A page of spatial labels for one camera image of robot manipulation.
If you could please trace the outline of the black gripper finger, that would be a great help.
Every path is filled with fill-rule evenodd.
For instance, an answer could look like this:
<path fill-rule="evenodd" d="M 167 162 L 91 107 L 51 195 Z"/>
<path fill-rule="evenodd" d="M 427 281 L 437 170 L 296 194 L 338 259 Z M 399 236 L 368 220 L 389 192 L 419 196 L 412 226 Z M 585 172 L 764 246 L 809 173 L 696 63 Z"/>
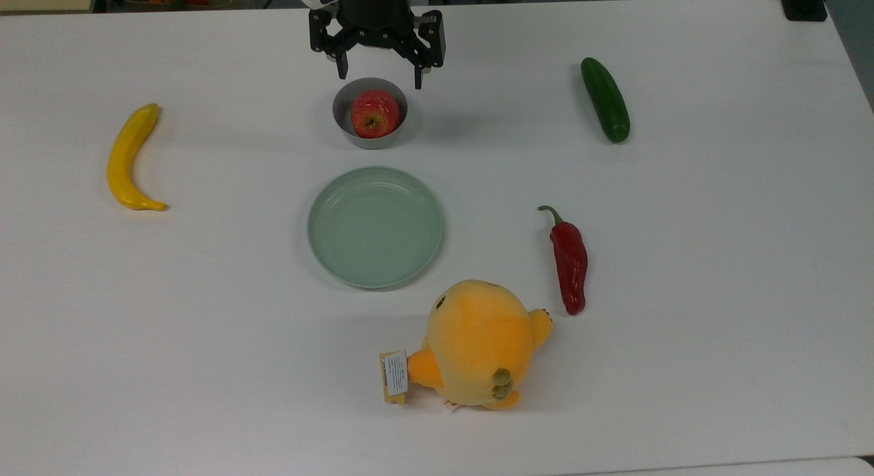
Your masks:
<path fill-rule="evenodd" d="M 346 35 L 343 30 L 338 36 L 328 32 L 328 26 L 334 21 L 334 14 L 328 10 L 309 10 L 310 49 L 316 53 L 324 53 L 337 67 L 341 80 L 346 80 L 348 74 L 348 58 Z"/>
<path fill-rule="evenodd" d="M 412 32 L 407 38 L 410 49 L 407 59 L 413 65 L 416 90 L 423 87 L 423 77 L 427 72 L 444 65 L 446 42 L 443 22 L 440 10 L 428 10 L 419 16 L 411 15 Z"/>

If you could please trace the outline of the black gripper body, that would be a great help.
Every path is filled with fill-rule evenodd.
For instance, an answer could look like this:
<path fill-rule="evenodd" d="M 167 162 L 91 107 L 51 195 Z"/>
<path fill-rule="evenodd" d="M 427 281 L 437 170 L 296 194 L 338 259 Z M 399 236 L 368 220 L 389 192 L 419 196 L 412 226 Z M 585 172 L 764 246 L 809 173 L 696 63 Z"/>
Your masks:
<path fill-rule="evenodd" d="M 410 0 L 339 0 L 335 37 L 341 51 L 357 44 L 414 51 L 415 34 Z"/>

